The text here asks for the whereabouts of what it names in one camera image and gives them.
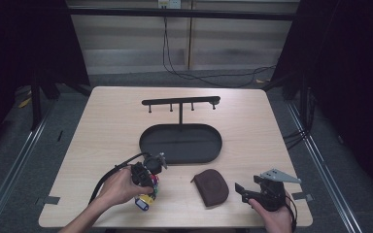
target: forearm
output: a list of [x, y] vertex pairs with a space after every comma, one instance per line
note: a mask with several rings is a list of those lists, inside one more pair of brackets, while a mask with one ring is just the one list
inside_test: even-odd
[[108, 210], [107, 205], [100, 199], [94, 199], [74, 220], [59, 232], [86, 232], [95, 221]]

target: horizontal black bar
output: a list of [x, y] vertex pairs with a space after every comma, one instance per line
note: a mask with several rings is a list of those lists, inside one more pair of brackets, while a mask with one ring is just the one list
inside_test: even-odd
[[143, 100], [143, 105], [163, 105], [163, 104], [184, 104], [184, 103], [200, 103], [209, 102], [217, 105], [220, 102], [219, 96], [205, 96], [205, 97], [186, 97], [186, 98], [170, 98], [170, 99], [151, 99]]
[[294, 20], [297, 15], [291, 13], [259, 13], [259, 12], [226, 12], [204, 10], [150, 9], [150, 8], [94, 8], [94, 7], [23, 7], [22, 11], [29, 14], [66, 14], [90, 16], [128, 16], [128, 17], [205, 17], [205, 18], [236, 18], [263, 20]]

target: brown pouch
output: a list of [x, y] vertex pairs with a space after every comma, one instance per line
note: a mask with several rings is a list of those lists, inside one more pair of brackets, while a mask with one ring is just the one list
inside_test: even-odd
[[219, 205], [228, 197], [228, 185], [217, 170], [205, 170], [195, 175], [191, 182], [195, 182], [206, 207]]

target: table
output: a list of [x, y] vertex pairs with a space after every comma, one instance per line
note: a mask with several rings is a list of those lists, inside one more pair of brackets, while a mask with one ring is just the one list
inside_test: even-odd
[[[264, 91], [253, 89], [118, 87], [98, 86], [92, 91], [70, 147], [51, 189], [60, 197], [57, 205], [46, 204], [39, 223], [62, 227], [87, 205], [99, 179], [116, 164], [140, 152], [139, 138], [148, 127], [178, 123], [178, 105], [149, 107], [145, 99], [219, 96], [213, 110], [208, 103], [184, 106], [184, 123], [209, 124], [220, 132], [220, 155], [207, 164], [173, 165], [159, 174], [159, 192], [147, 212], [133, 201], [104, 213], [95, 227], [176, 228], [235, 227], [263, 225], [260, 216], [235, 192], [234, 184], [260, 191], [253, 175], [276, 168], [296, 177], [284, 140]], [[229, 187], [227, 200], [206, 208], [193, 176], [206, 169], [218, 170]], [[289, 193], [301, 192], [297, 183], [285, 183]], [[295, 201], [298, 226], [312, 224], [306, 200]]]

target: oval tray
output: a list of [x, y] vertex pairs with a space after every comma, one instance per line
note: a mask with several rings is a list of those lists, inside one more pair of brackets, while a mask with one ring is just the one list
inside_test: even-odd
[[157, 124], [139, 140], [141, 151], [164, 152], [167, 164], [207, 163], [220, 154], [220, 132], [208, 124]]

